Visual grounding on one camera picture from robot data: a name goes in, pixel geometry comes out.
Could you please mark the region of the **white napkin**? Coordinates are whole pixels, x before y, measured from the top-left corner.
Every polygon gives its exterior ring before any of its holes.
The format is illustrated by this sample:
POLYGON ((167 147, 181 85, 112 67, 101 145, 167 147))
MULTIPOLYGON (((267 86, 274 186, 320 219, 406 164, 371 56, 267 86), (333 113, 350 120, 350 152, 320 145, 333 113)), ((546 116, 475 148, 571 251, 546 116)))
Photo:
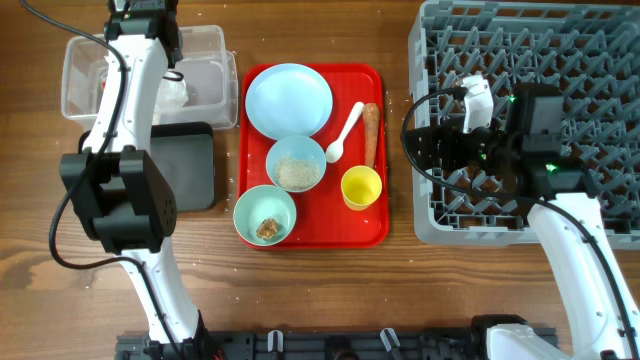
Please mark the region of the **white napkin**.
POLYGON ((187 102, 188 91, 186 82, 184 80, 170 81, 163 79, 160 82, 160 87, 155 102, 152 124, 160 125, 160 117, 162 113, 180 109, 187 102))

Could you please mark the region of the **orange carrot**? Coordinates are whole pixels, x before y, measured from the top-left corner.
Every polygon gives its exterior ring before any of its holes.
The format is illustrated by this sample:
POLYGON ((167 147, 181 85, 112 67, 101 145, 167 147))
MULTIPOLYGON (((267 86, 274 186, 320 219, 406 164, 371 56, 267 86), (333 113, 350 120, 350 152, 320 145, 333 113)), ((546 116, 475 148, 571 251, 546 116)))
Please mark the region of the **orange carrot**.
POLYGON ((367 103, 364 106, 362 118, 365 125, 365 165, 373 168, 381 119, 379 107, 375 103, 367 103))

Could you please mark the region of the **yellow plastic cup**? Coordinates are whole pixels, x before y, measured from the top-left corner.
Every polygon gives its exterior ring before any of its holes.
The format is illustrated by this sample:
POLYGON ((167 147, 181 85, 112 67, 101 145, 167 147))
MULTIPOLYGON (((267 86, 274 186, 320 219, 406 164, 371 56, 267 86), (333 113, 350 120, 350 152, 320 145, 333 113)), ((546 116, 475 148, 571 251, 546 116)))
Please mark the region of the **yellow plastic cup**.
POLYGON ((351 210, 362 211, 380 197, 383 183, 373 168, 358 165, 344 173, 340 189, 346 206, 351 210))

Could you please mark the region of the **white plastic spoon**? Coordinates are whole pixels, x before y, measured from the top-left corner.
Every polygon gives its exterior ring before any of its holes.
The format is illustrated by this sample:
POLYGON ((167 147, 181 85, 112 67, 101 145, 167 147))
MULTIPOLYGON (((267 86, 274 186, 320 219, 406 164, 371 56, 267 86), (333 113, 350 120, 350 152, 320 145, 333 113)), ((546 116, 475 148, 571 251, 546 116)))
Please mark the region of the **white plastic spoon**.
POLYGON ((325 156, 328 163, 336 163, 342 157, 344 153, 344 141, 362 115, 364 106, 365 104, 363 102, 356 102, 353 105, 338 138, 326 149, 325 156))

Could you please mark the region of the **light blue plate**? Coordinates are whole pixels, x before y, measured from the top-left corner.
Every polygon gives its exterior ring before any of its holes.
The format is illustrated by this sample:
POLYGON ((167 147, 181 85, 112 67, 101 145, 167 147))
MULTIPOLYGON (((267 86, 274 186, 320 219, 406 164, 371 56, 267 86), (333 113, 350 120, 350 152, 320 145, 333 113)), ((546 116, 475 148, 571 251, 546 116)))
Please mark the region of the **light blue plate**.
POLYGON ((250 123, 273 140, 314 135, 328 122, 333 103, 327 80, 316 70, 295 63, 263 70, 245 95, 250 123))

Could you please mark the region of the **light blue bowl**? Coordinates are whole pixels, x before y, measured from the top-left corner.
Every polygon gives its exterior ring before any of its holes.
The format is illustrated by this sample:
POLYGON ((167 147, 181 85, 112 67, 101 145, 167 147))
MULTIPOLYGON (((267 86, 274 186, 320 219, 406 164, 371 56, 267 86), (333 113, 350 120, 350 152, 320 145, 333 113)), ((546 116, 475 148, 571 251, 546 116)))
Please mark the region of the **light blue bowl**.
POLYGON ((313 139, 294 135, 278 140, 268 151, 269 179, 288 192, 301 193, 315 187, 326 171, 326 156, 313 139))

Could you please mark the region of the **white rice pile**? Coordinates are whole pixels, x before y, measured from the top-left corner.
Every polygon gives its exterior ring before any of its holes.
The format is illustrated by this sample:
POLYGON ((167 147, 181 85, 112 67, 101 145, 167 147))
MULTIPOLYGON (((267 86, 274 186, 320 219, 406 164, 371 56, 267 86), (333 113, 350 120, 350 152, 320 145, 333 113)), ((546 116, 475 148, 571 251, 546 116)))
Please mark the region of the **white rice pile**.
POLYGON ((288 191, 304 191, 311 188, 320 176, 320 167, 309 159, 286 155, 275 166, 277 184, 288 191))

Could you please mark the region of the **mint green bowl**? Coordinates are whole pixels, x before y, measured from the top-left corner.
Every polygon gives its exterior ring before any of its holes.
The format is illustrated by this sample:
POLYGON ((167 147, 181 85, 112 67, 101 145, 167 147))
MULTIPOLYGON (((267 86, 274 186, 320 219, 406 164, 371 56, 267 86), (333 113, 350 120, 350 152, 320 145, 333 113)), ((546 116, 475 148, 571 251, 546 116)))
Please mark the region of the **mint green bowl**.
POLYGON ((297 208, 292 197, 274 185, 259 185, 247 190, 233 211, 233 223, 240 238, 257 247, 281 243, 293 231, 296 220, 297 208), (263 240, 256 236, 256 230, 268 218, 275 219, 280 228, 272 239, 263 240))

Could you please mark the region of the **brown food scrap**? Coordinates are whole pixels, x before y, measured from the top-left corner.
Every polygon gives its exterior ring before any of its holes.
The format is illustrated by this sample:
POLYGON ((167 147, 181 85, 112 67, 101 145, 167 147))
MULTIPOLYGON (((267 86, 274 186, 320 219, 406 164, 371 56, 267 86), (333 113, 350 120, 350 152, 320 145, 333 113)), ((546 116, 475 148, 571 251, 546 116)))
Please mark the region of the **brown food scrap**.
POLYGON ((256 236, 263 240, 272 239, 279 232, 280 225, 273 219, 265 219, 257 228, 256 236))

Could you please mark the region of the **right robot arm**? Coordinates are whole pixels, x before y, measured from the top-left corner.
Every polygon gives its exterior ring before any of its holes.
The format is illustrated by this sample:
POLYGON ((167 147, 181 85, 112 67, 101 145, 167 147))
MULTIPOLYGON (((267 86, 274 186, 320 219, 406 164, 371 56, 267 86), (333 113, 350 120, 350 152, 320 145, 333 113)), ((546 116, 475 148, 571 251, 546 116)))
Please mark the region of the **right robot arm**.
POLYGON ((561 153, 561 90, 516 85, 502 130, 483 81, 424 95, 409 111, 440 96, 462 102, 465 113, 437 126, 402 125, 412 168, 452 192, 513 201, 525 211, 552 267, 574 358, 638 358, 639 309, 605 234, 595 182, 581 160, 561 153))

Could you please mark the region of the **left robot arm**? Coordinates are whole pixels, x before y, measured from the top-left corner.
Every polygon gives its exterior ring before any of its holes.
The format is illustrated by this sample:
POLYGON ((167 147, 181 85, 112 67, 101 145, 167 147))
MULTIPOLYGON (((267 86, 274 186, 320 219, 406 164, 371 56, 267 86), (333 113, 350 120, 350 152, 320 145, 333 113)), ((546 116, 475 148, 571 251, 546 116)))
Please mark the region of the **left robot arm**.
POLYGON ((174 1, 112 1, 99 44, 108 72, 98 115, 60 175, 86 233, 134 284, 149 322, 152 359, 209 359, 214 347, 182 282, 172 250, 177 204, 153 162, 150 140, 159 86, 182 58, 174 1))

